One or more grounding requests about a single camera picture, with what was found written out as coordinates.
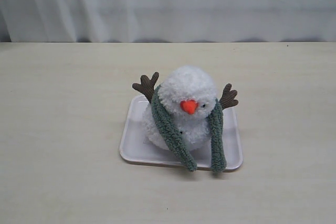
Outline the dark green fuzzy fabric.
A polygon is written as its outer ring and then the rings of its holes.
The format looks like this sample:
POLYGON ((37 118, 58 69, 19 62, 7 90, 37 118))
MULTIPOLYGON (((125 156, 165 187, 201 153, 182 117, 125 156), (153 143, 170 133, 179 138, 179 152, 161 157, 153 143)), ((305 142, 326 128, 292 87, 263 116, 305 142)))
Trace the dark green fuzzy fabric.
MULTIPOLYGON (((188 150, 182 138, 182 133, 173 122, 173 117, 168 113, 159 98, 160 86, 155 88, 151 100, 152 116, 159 134, 163 137, 164 143, 183 166, 190 172, 197 169, 197 163, 188 150)), ((221 173, 225 170, 227 162, 223 149, 223 107, 222 99, 215 99, 215 106, 206 117, 211 134, 211 170, 221 173)))

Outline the white curtain backdrop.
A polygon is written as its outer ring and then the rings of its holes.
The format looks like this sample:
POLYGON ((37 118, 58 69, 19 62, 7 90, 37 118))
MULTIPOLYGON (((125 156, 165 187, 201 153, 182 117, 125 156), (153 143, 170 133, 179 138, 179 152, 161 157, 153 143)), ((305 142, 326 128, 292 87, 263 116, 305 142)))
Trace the white curtain backdrop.
POLYGON ((335 41, 335 0, 1 0, 1 41, 335 41))

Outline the white plastic tray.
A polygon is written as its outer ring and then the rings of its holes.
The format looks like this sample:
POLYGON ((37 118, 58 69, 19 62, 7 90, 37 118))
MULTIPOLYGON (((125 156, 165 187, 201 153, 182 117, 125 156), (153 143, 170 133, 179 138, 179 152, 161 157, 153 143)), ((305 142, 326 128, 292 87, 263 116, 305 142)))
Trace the white plastic tray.
MULTIPOLYGON (((156 147, 146 137, 142 115, 148 104, 143 95, 137 95, 131 100, 119 145, 120 156, 133 164, 181 167, 181 162, 171 152, 156 147)), ((228 108, 223 114, 223 146, 227 162, 225 171, 231 172, 241 167, 244 158, 236 111, 228 108)))

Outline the white plush snowman toy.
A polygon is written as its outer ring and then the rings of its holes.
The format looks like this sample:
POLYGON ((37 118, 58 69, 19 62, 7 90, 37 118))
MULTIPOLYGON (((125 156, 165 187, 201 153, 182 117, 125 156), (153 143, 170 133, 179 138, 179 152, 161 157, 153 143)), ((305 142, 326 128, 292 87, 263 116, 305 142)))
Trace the white plush snowman toy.
MULTIPOLYGON (((152 77, 142 75, 139 83, 133 83, 132 88, 143 94, 149 104, 143 113, 143 124, 146 137, 156 147, 167 150, 168 146, 160 135, 152 111, 154 89, 159 78, 155 72, 152 77)), ((230 83, 223 88, 222 96, 217 96, 215 83, 204 70, 193 66, 182 66, 174 70, 158 87, 158 99, 172 118, 178 134, 188 150, 202 147, 211 139, 209 115, 219 102, 224 110, 238 104, 238 92, 230 83)))

